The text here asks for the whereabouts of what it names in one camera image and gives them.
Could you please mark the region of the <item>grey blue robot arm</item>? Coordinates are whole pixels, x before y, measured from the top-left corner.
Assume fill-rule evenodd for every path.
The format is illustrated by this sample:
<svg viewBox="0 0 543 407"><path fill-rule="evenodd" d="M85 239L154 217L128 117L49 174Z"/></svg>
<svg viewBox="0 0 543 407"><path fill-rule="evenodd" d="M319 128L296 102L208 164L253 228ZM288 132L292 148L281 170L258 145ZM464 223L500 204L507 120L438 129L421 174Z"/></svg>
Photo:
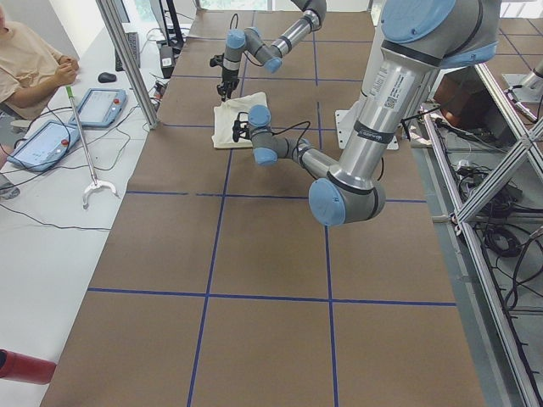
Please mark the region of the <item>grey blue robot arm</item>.
<svg viewBox="0 0 543 407"><path fill-rule="evenodd" d="M245 53L252 55L269 73L275 73L295 46L322 28L327 13L326 1L294 1L294 4L302 15L271 44L265 43L254 26L228 31L224 52L210 60L210 67L221 67L221 83L216 88L222 102L230 99L238 86L241 59Z"/></svg>
<svg viewBox="0 0 543 407"><path fill-rule="evenodd" d="M279 137L271 130L269 109L255 105L245 127L255 162L271 165L292 159L313 175L309 205L325 226L377 216L385 193L373 173L424 76L491 59L500 8L498 1L386 2L380 14L383 62L339 160L302 139Z"/></svg>

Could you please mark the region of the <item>person's hand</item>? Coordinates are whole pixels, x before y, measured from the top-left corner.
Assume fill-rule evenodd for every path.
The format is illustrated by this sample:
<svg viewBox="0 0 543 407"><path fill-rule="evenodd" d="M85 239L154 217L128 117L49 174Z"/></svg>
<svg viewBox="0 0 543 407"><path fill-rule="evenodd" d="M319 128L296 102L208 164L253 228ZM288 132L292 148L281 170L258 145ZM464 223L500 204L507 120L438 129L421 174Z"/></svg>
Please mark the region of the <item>person's hand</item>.
<svg viewBox="0 0 543 407"><path fill-rule="evenodd" d="M62 56L59 59L59 66L53 76L53 81L57 86L72 85L76 81L79 71L78 61L72 57Z"/></svg>

